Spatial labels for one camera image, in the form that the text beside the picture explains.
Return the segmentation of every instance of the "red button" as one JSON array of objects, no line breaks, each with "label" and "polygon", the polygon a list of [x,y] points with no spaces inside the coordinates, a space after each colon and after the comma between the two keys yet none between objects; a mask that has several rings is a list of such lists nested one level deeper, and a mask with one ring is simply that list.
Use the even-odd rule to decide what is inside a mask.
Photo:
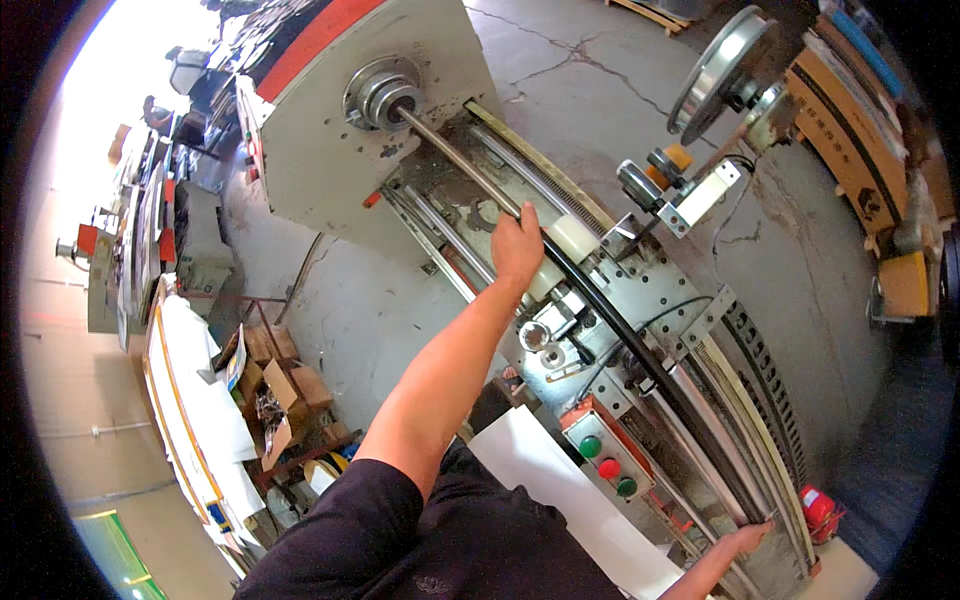
[{"label": "red button", "polygon": [[620,464],[616,462],[616,459],[608,458],[604,462],[600,463],[600,467],[597,469],[597,471],[604,479],[613,479],[620,474]]}]

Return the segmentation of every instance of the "workshop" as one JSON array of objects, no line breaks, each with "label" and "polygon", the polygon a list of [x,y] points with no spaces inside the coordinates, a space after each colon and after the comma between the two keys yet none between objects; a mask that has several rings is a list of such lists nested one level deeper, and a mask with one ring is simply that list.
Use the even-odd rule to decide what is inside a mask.
[{"label": "workshop", "polygon": [[960,155],[908,20],[73,4],[5,155],[24,595],[946,597]]}]

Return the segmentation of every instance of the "green button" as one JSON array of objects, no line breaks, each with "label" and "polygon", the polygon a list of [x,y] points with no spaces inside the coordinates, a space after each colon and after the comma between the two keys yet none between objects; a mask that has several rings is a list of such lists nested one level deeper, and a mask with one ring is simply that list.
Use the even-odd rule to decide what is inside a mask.
[{"label": "green button", "polygon": [[600,450],[603,448],[603,444],[596,436],[586,436],[582,442],[580,442],[580,453],[584,458],[593,458],[600,454]]},{"label": "green button", "polygon": [[629,498],[636,493],[636,481],[630,477],[624,477],[616,484],[616,495]]}]

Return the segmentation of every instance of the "control panel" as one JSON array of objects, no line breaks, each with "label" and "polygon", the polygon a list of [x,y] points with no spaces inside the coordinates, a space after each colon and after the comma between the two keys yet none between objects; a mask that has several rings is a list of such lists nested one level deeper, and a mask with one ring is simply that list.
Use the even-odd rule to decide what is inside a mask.
[{"label": "control panel", "polygon": [[584,413],[566,428],[564,435],[613,486],[616,495],[629,501],[654,486],[647,471],[595,411]]}]

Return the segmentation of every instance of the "red fire extinguisher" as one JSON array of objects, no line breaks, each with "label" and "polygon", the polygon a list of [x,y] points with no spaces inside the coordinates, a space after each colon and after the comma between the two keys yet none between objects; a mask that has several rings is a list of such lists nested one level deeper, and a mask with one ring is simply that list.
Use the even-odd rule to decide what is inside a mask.
[{"label": "red fire extinguisher", "polygon": [[800,501],[804,505],[806,528],[813,543],[820,545],[836,535],[840,517],[847,511],[810,484],[800,490]]}]

